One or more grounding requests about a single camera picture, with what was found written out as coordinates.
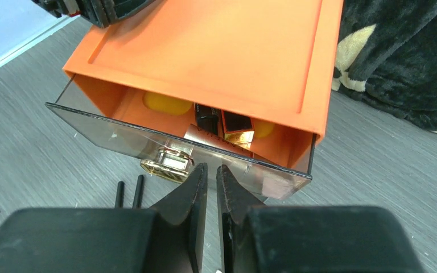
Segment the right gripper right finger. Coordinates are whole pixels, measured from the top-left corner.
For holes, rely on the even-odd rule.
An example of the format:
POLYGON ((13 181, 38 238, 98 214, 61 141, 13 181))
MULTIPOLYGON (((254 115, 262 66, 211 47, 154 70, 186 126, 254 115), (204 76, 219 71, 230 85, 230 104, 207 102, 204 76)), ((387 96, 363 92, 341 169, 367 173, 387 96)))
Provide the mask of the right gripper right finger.
POLYGON ((223 272, 423 272, 392 212, 378 206, 268 206, 217 170, 223 272))

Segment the clear drawer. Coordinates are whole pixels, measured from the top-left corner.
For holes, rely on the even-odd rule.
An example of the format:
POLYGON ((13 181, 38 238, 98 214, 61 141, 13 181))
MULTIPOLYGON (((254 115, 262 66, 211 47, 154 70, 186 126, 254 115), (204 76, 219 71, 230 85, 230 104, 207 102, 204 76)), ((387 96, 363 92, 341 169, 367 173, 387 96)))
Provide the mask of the clear drawer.
POLYGON ((94 145, 136 158, 144 171, 176 183, 200 163, 208 165, 210 187, 225 164, 244 188, 279 200, 311 182, 315 134, 279 125, 254 138, 247 150, 268 163, 185 139, 190 124, 197 126, 194 109, 163 113, 147 107, 146 96, 143 90, 75 75, 47 107, 94 145))

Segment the orange drawer organizer box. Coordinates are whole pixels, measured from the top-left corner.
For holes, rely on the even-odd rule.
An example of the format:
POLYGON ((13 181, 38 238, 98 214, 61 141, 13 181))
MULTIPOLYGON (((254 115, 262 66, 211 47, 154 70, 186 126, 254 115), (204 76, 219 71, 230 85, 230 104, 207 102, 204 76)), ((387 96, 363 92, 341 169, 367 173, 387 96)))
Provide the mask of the orange drawer organizer box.
POLYGON ((104 116, 182 137, 192 111, 143 104, 153 93, 259 119, 250 148, 304 170, 323 138, 342 1, 159 1, 92 27, 64 72, 104 116))

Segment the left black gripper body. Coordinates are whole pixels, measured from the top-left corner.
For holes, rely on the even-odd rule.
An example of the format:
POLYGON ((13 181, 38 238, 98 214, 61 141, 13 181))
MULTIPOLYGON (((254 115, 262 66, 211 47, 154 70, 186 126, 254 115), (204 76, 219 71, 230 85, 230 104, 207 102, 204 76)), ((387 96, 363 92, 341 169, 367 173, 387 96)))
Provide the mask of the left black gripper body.
POLYGON ((81 16, 99 28, 107 28, 136 15, 154 0, 32 0, 53 15, 81 16))

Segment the rose gold lipstick tube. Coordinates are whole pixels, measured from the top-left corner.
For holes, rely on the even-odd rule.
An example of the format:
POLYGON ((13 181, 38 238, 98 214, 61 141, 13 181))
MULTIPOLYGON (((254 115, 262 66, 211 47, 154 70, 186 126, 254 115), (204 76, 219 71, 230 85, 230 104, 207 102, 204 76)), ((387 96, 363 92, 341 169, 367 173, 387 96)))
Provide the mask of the rose gold lipstick tube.
POLYGON ((208 145, 211 147, 219 148, 225 151, 233 152, 235 154, 239 154, 242 156, 246 156, 249 158, 253 158, 256 160, 261 160, 264 162, 272 163, 268 159, 250 151, 245 148, 242 148, 236 144, 230 143, 227 140, 220 138, 217 135, 214 135, 208 131, 205 131, 195 125, 190 124, 189 128, 187 129, 185 135, 185 139, 195 141, 197 143, 201 143, 204 145, 208 145))

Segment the black gold lipstick case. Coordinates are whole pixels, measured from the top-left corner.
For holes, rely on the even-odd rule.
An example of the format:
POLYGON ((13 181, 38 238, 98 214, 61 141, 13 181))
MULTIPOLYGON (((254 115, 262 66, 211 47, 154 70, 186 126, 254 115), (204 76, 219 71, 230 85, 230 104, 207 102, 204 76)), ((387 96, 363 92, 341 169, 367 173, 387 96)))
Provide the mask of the black gold lipstick case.
POLYGON ((225 140, 249 149, 255 133, 252 119, 248 116, 225 110, 221 111, 221 115, 225 140))

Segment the black squeeze tube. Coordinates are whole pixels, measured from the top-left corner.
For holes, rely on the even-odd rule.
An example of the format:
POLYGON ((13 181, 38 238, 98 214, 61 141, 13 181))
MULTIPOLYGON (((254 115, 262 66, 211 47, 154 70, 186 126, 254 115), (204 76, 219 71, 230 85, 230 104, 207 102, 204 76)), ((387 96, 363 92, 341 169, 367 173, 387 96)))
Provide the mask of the black squeeze tube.
POLYGON ((206 105, 195 104, 195 120, 199 128, 223 137, 221 111, 206 105))

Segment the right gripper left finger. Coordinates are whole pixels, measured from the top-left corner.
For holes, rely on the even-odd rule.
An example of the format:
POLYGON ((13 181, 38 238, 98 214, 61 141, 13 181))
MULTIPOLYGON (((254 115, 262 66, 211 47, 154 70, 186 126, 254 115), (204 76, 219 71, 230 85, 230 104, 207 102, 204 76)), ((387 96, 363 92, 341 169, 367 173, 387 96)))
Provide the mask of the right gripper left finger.
POLYGON ((146 209, 26 208, 0 226, 0 272, 200 272, 208 167, 146 209))

